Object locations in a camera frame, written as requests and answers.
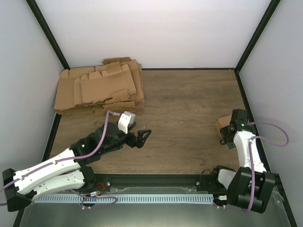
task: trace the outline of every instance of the robotic arm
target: robotic arm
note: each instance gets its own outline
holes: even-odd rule
[[[132,148],[141,148],[145,144],[152,131],[140,130],[136,137],[130,132],[136,126],[134,118],[135,114],[124,112],[117,124],[109,122],[100,148],[91,156],[89,154],[99,144],[105,125],[45,162],[20,171],[13,169],[3,171],[4,185],[15,181],[4,190],[8,211],[23,209],[32,201],[47,194],[68,189],[92,188],[96,183],[96,177],[91,167],[86,165],[100,160],[101,156],[108,152],[121,149],[124,144]]]
[[[275,177],[267,173],[260,160],[256,141],[251,140],[256,135],[256,130],[253,125],[249,125],[247,112],[240,109],[233,110],[230,125],[222,128],[220,133],[223,138],[221,144],[227,144],[229,148],[237,148],[240,164],[237,172],[223,166],[217,166],[214,170],[219,183],[227,189],[227,203],[247,209],[250,201],[253,200],[251,210],[263,213],[275,186]],[[254,179],[249,152],[250,142]]]

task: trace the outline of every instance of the black metal frame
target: black metal frame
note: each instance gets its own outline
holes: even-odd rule
[[[58,59],[60,60],[62,66],[65,69],[70,69],[53,33],[51,32],[46,20],[44,19],[42,12],[40,11],[35,0],[26,0],[30,9],[32,10],[34,16],[36,17],[40,27],[42,28],[45,36],[50,42],[53,50],[55,51]],[[249,114],[249,120],[254,121],[249,102],[245,95],[244,87],[240,78],[240,70],[248,59],[251,51],[253,50],[255,44],[257,43],[259,37],[261,36],[263,30],[265,29],[267,23],[269,22],[271,16],[275,12],[280,0],[272,0],[264,13],[257,29],[255,30],[250,42],[248,43],[243,55],[241,56],[239,63],[236,68],[195,68],[195,69],[143,69],[143,70],[234,70],[236,79],[239,85],[239,89],[241,92],[241,96],[245,105],[246,110]],[[50,136],[46,145],[45,153],[43,155],[43,160],[45,161],[49,158],[53,142],[56,136],[56,132],[60,123],[61,116],[56,114],[54,123],[50,132]],[[265,164],[266,169],[270,172],[268,160],[266,158],[266,154],[264,152],[263,146],[261,142],[257,143],[258,149],[260,151],[260,158]],[[109,182],[109,185],[106,185],[106,190],[109,190],[110,187],[132,187],[132,186],[145,186],[145,187],[196,187],[198,191],[205,191],[211,194],[222,194],[226,193],[224,188],[218,187],[216,180],[213,178],[212,174],[201,174],[201,175],[96,175],[97,179],[101,182]],[[287,216],[289,218],[290,224],[292,227],[296,227],[297,224],[295,222],[294,216],[292,214],[291,208],[289,206],[286,194],[284,192],[281,180],[279,175],[275,175],[276,177],[276,186],[279,189],[280,194],[284,197],[284,208],[287,212]],[[19,227],[22,217],[24,214],[24,210],[20,210],[16,217],[14,227]]]

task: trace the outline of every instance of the white backdrop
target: white backdrop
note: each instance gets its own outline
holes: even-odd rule
[[[37,0],[71,67],[235,67],[270,0]]]
[[[41,162],[62,65],[24,0],[0,0],[0,173]],[[0,203],[5,202],[4,193]],[[0,207],[0,226],[17,212]]]
[[[263,143],[271,170],[280,174],[298,226],[303,226],[303,1],[280,2],[242,68],[241,80],[256,122],[272,122],[289,134],[278,148]],[[273,127],[258,126],[261,136],[284,143]]]

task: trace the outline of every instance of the cardboard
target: cardboard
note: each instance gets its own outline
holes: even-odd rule
[[[73,96],[75,79],[69,78],[69,72],[69,70],[63,70],[60,74],[54,104],[55,110],[64,111],[75,107]]]
[[[142,68],[130,57],[104,59],[104,65],[64,70],[54,109],[58,114],[105,114],[144,107]]]
[[[222,138],[222,135],[220,133],[220,129],[228,126],[231,122],[231,119],[232,119],[232,115],[228,115],[228,116],[219,118],[217,120],[217,122],[215,123],[216,129],[221,138]]]
[[[80,78],[76,78],[74,81],[74,105],[78,106],[82,104],[82,93]]]
[[[117,108],[117,107],[121,107],[121,108],[135,108],[134,102],[117,102],[117,103],[112,103],[112,104],[107,104],[107,105],[103,105],[104,109],[112,109],[112,108]]]
[[[103,63],[104,65],[109,64],[109,63],[112,63],[112,62],[114,62],[114,61],[126,62],[126,63],[127,63],[127,62],[130,61],[130,60],[131,60],[130,57],[122,57],[122,58],[105,58],[105,59],[103,59],[102,63]]]
[[[107,70],[107,66],[106,65],[98,65],[95,67],[96,71],[99,71],[99,73],[102,73],[102,71]]]
[[[126,102],[126,101],[129,101],[129,94],[128,94],[127,90],[122,90],[122,91],[113,93],[113,98],[106,100],[104,103],[112,104],[112,103],[116,103],[116,102]]]
[[[135,113],[135,109],[133,109],[133,108],[120,108],[120,107],[112,108],[112,109],[94,108],[94,113],[105,115],[108,110],[110,110],[112,112],[117,112],[117,113],[121,113],[121,112],[124,112],[124,111],[129,111],[129,112]]]
[[[144,89],[143,89],[143,79],[142,79],[142,66],[139,64],[139,74],[140,74],[140,83],[141,83],[141,90],[143,99],[140,101],[135,101],[136,109],[143,109],[145,107],[145,100],[144,100]]]
[[[112,76],[101,76],[99,71],[81,76],[81,93],[83,103],[96,103],[113,97],[113,93],[127,90],[130,95],[136,88],[128,65],[119,66],[121,71]]]
[[[141,87],[141,81],[142,78],[140,78],[140,70],[139,70],[139,65],[136,60],[131,60],[127,64],[131,70],[132,78],[134,81],[134,85],[136,88],[137,93],[133,96],[131,96],[132,101],[141,101],[143,97],[143,92],[142,92],[142,87]]]
[[[69,78],[79,78],[83,74],[89,74],[90,72],[95,71],[95,67],[81,67],[81,68],[72,68],[70,69]]]

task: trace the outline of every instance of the wood grain surface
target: wood grain surface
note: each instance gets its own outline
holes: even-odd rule
[[[133,131],[151,129],[141,149],[127,145],[91,164],[96,173],[199,174],[216,165],[238,169],[237,150],[220,145],[214,126],[244,108],[232,70],[144,70],[145,109]],[[63,115],[51,157],[102,126],[104,116]],[[110,121],[116,122],[115,116]]]

